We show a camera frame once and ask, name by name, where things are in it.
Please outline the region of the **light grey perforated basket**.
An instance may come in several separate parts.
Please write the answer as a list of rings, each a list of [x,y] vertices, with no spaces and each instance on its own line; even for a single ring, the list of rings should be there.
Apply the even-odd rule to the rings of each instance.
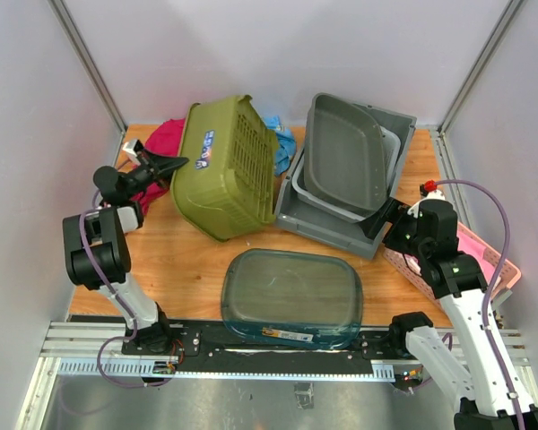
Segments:
[[[325,125],[308,138],[293,176],[303,202],[350,223],[385,203],[401,145],[396,134],[380,125]]]

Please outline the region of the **blue printed cloth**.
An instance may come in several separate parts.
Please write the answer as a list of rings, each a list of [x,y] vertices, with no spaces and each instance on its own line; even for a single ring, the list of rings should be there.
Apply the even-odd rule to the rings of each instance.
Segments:
[[[286,127],[278,116],[265,116],[265,126],[273,130],[277,136],[278,149],[275,153],[274,175],[285,173],[297,151],[297,143],[292,131]]]

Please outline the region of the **olive green slotted basket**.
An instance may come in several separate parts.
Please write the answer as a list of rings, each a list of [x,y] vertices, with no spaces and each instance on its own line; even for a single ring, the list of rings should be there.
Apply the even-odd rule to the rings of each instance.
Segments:
[[[276,133],[249,95],[195,103],[187,112],[170,193],[179,213],[210,238],[225,242],[275,220]]]

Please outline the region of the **pink plastic basket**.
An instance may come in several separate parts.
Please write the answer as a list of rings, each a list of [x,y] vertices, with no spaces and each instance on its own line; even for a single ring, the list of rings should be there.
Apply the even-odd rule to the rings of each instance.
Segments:
[[[483,239],[472,232],[467,226],[458,223],[457,233],[461,231],[469,237],[475,239],[480,244],[486,247],[484,258],[496,265],[499,263],[500,252],[486,243]],[[385,249],[383,253],[385,259],[392,264],[406,279],[408,279],[424,296],[426,296],[436,307],[442,309],[440,303],[435,298],[432,289],[421,278],[420,266],[415,257],[411,255],[399,254],[389,249]],[[512,289],[521,278],[521,271],[510,260],[505,260],[499,273],[499,277],[495,281],[491,299],[500,298],[505,291]]]

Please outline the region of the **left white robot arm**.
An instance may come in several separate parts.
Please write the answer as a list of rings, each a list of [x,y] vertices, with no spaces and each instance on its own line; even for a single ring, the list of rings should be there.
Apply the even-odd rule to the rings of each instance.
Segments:
[[[127,172],[98,168],[93,183],[100,192],[100,206],[63,219],[65,267],[74,285],[103,295],[122,314],[124,354],[161,355],[176,346],[174,332],[131,272],[126,233],[143,226],[142,206],[134,198],[151,185],[168,185],[188,158],[158,155],[142,145],[134,150],[134,158],[138,165]]]

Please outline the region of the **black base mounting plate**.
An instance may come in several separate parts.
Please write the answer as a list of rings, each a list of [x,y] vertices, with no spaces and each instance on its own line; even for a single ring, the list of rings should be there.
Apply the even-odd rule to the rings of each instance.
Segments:
[[[121,353],[126,356],[156,356],[161,359],[169,356],[183,357],[179,368],[187,360],[196,359],[205,363],[209,357],[217,357],[222,363],[258,363],[263,370],[275,364],[289,363],[298,367],[322,366],[337,358],[363,360],[371,364],[375,360],[412,360],[412,355],[397,347],[388,338],[388,329],[385,327],[379,331],[363,328],[347,347],[317,350],[243,340],[227,330],[220,321],[171,320],[169,323],[172,338],[169,348],[143,346],[136,340],[130,340],[122,344]]]

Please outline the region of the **pink folded cloth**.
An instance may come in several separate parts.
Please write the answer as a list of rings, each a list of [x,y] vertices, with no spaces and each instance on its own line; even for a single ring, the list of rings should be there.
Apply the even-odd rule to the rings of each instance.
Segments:
[[[464,232],[459,231],[457,237],[459,241],[458,250],[471,255],[479,263],[486,282],[490,283],[496,265],[484,258],[486,247]]]

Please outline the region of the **clear teal plastic tub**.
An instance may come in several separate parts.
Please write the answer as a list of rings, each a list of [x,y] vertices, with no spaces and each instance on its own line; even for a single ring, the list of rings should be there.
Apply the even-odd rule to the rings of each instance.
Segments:
[[[342,349],[362,316],[360,276],[336,257],[251,249],[232,260],[223,282],[222,321],[247,342]]]

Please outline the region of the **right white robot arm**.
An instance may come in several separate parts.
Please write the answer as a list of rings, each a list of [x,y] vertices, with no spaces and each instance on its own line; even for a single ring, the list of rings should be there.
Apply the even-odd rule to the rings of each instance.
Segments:
[[[453,324],[459,361],[422,312],[397,315],[388,347],[415,357],[450,401],[456,429],[538,429],[538,406],[502,342],[480,264],[459,251],[457,215],[440,192],[413,206],[394,198],[359,224],[366,237],[384,232],[386,248],[414,257],[422,280]]]

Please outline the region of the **magenta cloth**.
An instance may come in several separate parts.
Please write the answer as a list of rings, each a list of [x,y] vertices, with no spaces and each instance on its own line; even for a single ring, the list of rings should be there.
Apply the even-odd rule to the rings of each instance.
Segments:
[[[144,147],[156,154],[175,157],[178,155],[178,148],[181,143],[186,120],[170,119],[162,123],[148,138]],[[171,177],[165,186],[151,184],[145,193],[139,193],[134,200],[140,203],[143,215],[146,216],[151,204],[161,198],[169,191]]]

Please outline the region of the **dark grey plastic tub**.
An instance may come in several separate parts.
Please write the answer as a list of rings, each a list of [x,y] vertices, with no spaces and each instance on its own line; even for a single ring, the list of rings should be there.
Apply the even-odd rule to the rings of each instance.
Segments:
[[[364,109],[319,93],[308,115],[304,181],[316,198],[366,218],[387,197],[377,121]]]

